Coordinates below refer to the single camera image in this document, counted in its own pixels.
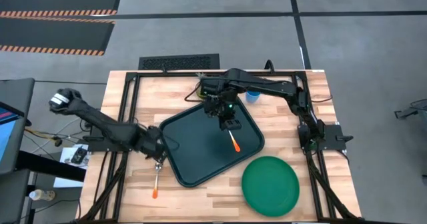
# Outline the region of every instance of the wooden table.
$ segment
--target wooden table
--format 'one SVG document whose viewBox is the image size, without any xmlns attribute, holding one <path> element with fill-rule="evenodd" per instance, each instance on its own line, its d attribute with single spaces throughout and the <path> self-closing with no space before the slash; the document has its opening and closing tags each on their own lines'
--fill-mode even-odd
<svg viewBox="0 0 427 224">
<path fill-rule="evenodd" d="M 325 73 L 323 71 L 306 71 L 306 73 L 312 99 L 314 101 L 327 99 L 330 96 L 330 90 Z M 119 113 L 125 74 L 126 71 L 112 71 L 109 74 L 102 103 L 101 111 L 115 119 Z M 285 77 L 268 78 L 286 79 Z M 195 105 L 195 103 L 185 102 L 184 97 L 196 83 L 195 77 L 142 78 L 135 116 L 144 125 L 159 125 L 168 117 Z M 241 95 L 241 99 L 264 134 L 266 140 L 264 148 L 255 156 L 195 188 L 182 187 L 176 181 L 169 162 L 165 161 L 159 176 L 157 199 L 151 197 L 155 179 L 154 161 L 145 160 L 145 156 L 141 153 L 130 153 L 119 221 L 316 221 L 306 158 L 300 149 L 296 131 L 299 124 L 298 118 L 290 112 L 283 99 L 262 95 L 254 104 L 247 104 L 244 95 Z M 317 117 L 326 123 L 337 121 L 332 101 L 314 103 L 314 110 Z M 282 217 L 264 217 L 256 213 L 246 204 L 242 195 L 240 179 L 243 170 L 250 161 L 264 155 L 276 156 L 289 163 L 300 182 L 298 203 L 290 213 Z M 104 153 L 95 153 L 91 156 L 81 192 L 83 213 L 92 206 L 103 156 Z M 325 151 L 324 156 L 331 188 L 353 214 L 360 216 L 347 161 L 337 151 Z M 108 162 L 109 157 L 104 167 L 100 191 L 105 184 Z M 321 187 L 319 192 L 323 213 L 327 217 L 326 198 Z M 114 198 L 115 191 L 112 192 L 109 200 L 107 217 L 112 216 Z"/>
</svg>

